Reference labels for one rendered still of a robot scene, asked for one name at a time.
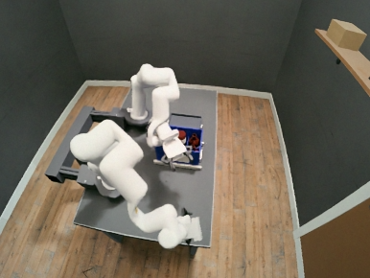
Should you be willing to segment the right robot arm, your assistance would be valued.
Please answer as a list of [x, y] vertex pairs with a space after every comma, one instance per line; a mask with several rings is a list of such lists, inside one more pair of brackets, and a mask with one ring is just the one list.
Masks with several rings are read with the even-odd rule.
[[88, 162], [90, 170], [98, 175], [107, 189], [115, 188], [127, 201], [127, 212], [135, 226], [146, 234], [162, 230], [158, 235], [162, 247], [172, 249], [184, 239], [201, 241], [198, 218], [191, 219], [188, 224], [178, 222], [171, 205], [162, 206], [146, 215], [137, 209], [136, 205], [147, 186], [132, 168], [142, 159], [143, 153], [112, 121], [104, 120], [87, 134], [75, 136], [71, 140], [70, 150], [77, 159]]

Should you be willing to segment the blue box with white label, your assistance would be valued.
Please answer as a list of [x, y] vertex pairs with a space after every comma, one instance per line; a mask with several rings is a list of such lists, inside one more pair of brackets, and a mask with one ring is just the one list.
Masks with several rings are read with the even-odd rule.
[[[194, 158], [193, 164], [189, 160], [188, 156], [184, 156], [180, 159], [177, 159], [173, 163], [198, 166], [203, 129], [190, 128], [190, 127], [175, 127], [175, 126], [169, 126], [169, 127], [171, 130], [177, 129], [177, 130], [183, 130], [186, 132], [186, 145], [185, 146], [188, 146], [188, 141], [194, 133], [197, 135], [197, 138], [199, 139], [199, 148], [196, 148], [198, 151], [192, 151], [192, 154], [191, 154], [191, 156]], [[163, 146], [156, 147], [155, 152], [156, 152], [157, 160], [161, 161], [161, 158], [165, 155]]]

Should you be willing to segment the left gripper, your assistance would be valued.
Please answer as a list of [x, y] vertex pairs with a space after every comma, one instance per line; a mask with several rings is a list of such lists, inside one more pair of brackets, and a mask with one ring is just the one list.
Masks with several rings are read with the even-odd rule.
[[[186, 149], [189, 149], [189, 151], [186, 151]], [[161, 161], [165, 164], [170, 165], [174, 171], [176, 171], [176, 169], [175, 169], [173, 162], [186, 155], [188, 156], [189, 160], [193, 164], [194, 158], [191, 156], [192, 146], [184, 146], [177, 137], [164, 142], [163, 150], [165, 152], [165, 155], [161, 158]], [[169, 157], [168, 159], [169, 161], [165, 160], [166, 158], [168, 158], [167, 156]]]

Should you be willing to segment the black shallow tray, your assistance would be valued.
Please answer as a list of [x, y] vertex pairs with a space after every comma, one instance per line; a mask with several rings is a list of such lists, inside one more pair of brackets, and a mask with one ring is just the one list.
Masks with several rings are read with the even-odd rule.
[[175, 127], [190, 127], [200, 129], [201, 120], [202, 116], [171, 113], [168, 125]]

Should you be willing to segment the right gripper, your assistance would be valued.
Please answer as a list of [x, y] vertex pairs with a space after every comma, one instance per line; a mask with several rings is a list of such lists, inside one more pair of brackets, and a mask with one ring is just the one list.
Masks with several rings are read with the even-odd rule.
[[[192, 215], [189, 215], [190, 213], [188, 213], [184, 208], [183, 209], [181, 209], [181, 217], [178, 217], [177, 218], [177, 220], [178, 220], [178, 222], [181, 222], [181, 223], [183, 223], [183, 224], [188, 224], [188, 223], [190, 223], [190, 216]], [[186, 217], [185, 217], [186, 216]], [[189, 216], [189, 217], [188, 217]], [[186, 245], [190, 245], [190, 242], [191, 242], [191, 239], [188, 241], [189, 239], [185, 239], [185, 240], [183, 240], [182, 242], [184, 242], [185, 241], [185, 244]]]

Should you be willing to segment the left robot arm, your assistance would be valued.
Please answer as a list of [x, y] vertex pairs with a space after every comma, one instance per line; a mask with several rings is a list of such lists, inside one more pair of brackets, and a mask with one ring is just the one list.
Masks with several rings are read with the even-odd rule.
[[[168, 84], [168, 86], [156, 88], [152, 92], [153, 117], [147, 126], [147, 141], [151, 148], [155, 148], [179, 136], [177, 129], [171, 130], [169, 125], [164, 122], [169, 117], [169, 102], [175, 102], [179, 99], [179, 90], [173, 71], [170, 68], [156, 69], [149, 64], [145, 64], [140, 71], [130, 79], [132, 108], [128, 108], [127, 112], [130, 112], [130, 116], [133, 119], [142, 120], [148, 116], [146, 111], [146, 92], [142, 89], [154, 87], [155, 84]], [[157, 133], [152, 134], [154, 129]]]

